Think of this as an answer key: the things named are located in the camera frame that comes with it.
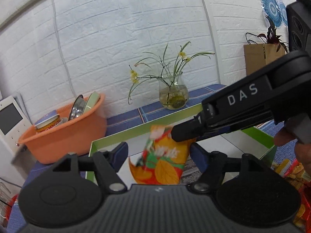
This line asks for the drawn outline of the person's right hand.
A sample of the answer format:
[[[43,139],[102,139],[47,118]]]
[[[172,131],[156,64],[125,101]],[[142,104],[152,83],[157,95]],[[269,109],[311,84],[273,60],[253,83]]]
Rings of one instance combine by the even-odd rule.
[[[273,143],[276,146],[283,146],[294,139],[296,139],[295,136],[289,133],[285,128],[282,128],[274,136]],[[295,145],[295,156],[297,160],[302,163],[306,173],[311,175],[311,145],[297,142]]]

